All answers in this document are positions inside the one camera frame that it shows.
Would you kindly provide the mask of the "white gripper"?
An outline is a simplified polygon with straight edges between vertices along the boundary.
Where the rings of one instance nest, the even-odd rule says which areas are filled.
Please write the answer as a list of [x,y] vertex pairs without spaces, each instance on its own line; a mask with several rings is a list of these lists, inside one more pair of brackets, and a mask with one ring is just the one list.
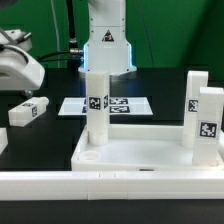
[[22,96],[33,97],[42,85],[45,70],[33,57],[25,53],[28,61],[20,54],[6,50],[0,53],[0,90],[24,90]]

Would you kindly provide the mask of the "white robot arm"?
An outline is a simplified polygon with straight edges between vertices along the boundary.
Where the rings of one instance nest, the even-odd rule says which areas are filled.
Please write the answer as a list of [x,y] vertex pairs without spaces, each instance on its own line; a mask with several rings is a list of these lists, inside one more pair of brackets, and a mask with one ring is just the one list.
[[[97,70],[112,76],[134,72],[132,46],[126,39],[126,0],[88,0],[89,39],[74,53],[82,57],[78,71]],[[45,69],[28,50],[31,34],[0,28],[0,90],[38,90]]]

